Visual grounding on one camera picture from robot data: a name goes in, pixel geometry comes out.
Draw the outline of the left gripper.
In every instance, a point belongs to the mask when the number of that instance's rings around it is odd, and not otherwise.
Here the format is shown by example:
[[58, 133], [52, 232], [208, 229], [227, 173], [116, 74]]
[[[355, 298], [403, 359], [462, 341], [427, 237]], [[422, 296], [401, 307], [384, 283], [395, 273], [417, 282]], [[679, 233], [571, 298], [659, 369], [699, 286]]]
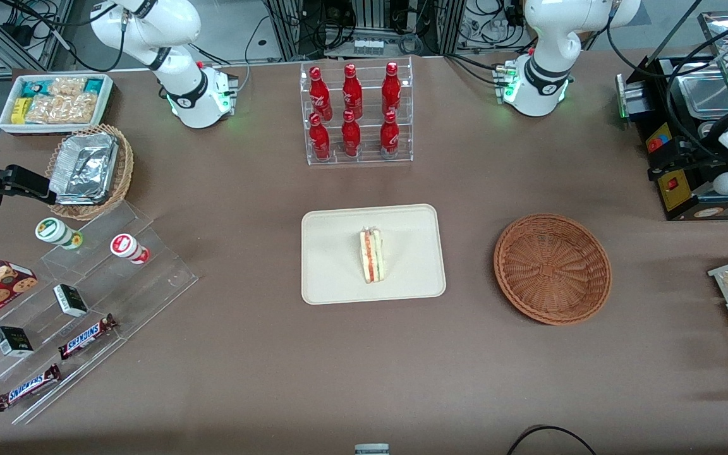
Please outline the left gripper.
[[[648, 153], [647, 171], [649, 181], [656, 181], [664, 174], [683, 169], [688, 163], [687, 147], [658, 147]], [[722, 173], [728, 172], [728, 163], [714, 161], [711, 158], [697, 159], [685, 167], [685, 173], [691, 185], [712, 183]]]

